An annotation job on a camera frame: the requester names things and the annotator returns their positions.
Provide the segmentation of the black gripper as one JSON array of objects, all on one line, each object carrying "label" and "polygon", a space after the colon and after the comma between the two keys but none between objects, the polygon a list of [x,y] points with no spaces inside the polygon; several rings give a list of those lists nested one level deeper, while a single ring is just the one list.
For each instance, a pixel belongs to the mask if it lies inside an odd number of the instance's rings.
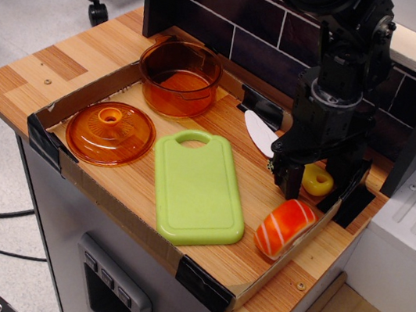
[{"label": "black gripper", "polygon": [[305,164],[326,160],[335,188],[346,188],[361,168],[374,113],[359,109],[362,92],[343,99],[318,85],[318,75],[302,72],[292,105],[291,127],[271,145],[274,183],[285,199],[298,199]]}]

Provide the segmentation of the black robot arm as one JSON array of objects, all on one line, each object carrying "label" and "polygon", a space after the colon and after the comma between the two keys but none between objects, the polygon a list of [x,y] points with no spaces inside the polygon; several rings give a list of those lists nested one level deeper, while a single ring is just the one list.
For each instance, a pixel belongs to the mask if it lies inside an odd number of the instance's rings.
[{"label": "black robot arm", "polygon": [[326,161],[336,185],[362,165],[375,111],[376,87],[392,68],[390,43],[396,24],[392,0],[282,0],[320,22],[319,64],[299,76],[292,125],[272,145],[271,170],[286,199],[296,199],[305,166]]}]

